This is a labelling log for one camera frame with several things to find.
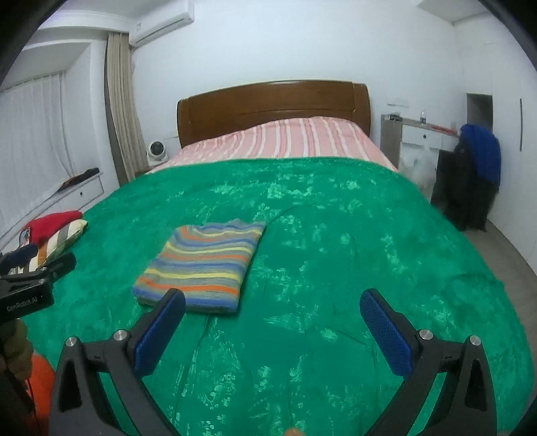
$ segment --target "floor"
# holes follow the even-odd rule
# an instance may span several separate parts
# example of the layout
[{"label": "floor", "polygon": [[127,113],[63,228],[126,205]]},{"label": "floor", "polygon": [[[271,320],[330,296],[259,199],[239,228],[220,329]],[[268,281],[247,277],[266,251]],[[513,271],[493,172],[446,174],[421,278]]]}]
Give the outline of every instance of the floor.
[{"label": "floor", "polygon": [[537,276],[520,253],[490,222],[487,231],[468,230],[466,237],[490,270],[505,286],[505,292],[526,330],[537,373]]}]

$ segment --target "air conditioner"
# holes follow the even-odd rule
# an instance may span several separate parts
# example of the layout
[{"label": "air conditioner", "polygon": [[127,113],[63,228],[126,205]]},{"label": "air conditioner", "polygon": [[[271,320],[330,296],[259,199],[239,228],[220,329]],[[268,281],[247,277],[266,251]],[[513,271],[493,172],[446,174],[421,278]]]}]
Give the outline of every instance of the air conditioner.
[{"label": "air conditioner", "polygon": [[140,47],[193,22],[194,3],[192,0],[175,0],[159,6],[137,20],[129,33],[129,43],[133,47]]}]

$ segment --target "drawer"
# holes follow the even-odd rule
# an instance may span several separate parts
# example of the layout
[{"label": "drawer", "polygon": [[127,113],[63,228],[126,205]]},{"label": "drawer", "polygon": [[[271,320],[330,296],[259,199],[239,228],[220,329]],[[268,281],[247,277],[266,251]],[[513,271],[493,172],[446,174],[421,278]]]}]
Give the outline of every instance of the drawer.
[{"label": "drawer", "polygon": [[421,129],[414,126],[403,125],[402,142],[406,144],[416,144],[424,146],[425,143],[430,148],[441,149],[442,148],[442,135],[438,132],[433,132],[428,129]]},{"label": "drawer", "polygon": [[94,201],[104,190],[100,178],[97,177],[86,184],[79,186],[73,192],[61,199],[63,210],[80,210],[88,203]]}]

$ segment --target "blue gripper pad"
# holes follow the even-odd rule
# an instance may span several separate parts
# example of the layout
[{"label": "blue gripper pad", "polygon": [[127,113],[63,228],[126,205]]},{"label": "blue gripper pad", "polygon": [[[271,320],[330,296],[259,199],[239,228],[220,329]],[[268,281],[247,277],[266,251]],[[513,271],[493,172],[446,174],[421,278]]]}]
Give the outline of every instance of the blue gripper pad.
[{"label": "blue gripper pad", "polygon": [[397,313],[378,291],[373,289],[362,294],[360,313],[384,358],[388,361],[391,372],[406,379],[412,374],[414,364],[411,347],[395,325],[394,318]]},{"label": "blue gripper pad", "polygon": [[136,377],[153,373],[184,314],[185,295],[170,289],[157,306],[142,315],[131,328],[127,353]]}]

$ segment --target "metal screw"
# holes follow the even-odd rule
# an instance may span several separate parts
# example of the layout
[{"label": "metal screw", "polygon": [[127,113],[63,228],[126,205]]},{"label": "metal screw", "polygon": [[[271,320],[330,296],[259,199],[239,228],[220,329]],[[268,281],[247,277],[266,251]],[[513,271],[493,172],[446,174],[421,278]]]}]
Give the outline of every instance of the metal screw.
[{"label": "metal screw", "polygon": [[476,347],[481,345],[481,340],[479,339],[478,336],[475,336],[475,335],[470,336],[470,342],[471,342],[473,345],[475,345]]},{"label": "metal screw", "polygon": [[77,341],[76,341],[76,338],[75,338],[74,336],[71,336],[70,338],[67,338],[67,340],[66,340],[66,345],[67,345],[68,347],[72,347],[73,345],[76,344],[76,342],[77,342]]},{"label": "metal screw", "polygon": [[124,340],[127,337],[127,330],[118,330],[114,333],[115,340]]},{"label": "metal screw", "polygon": [[433,338],[433,332],[431,330],[420,330],[419,336],[423,340],[431,340]]}]

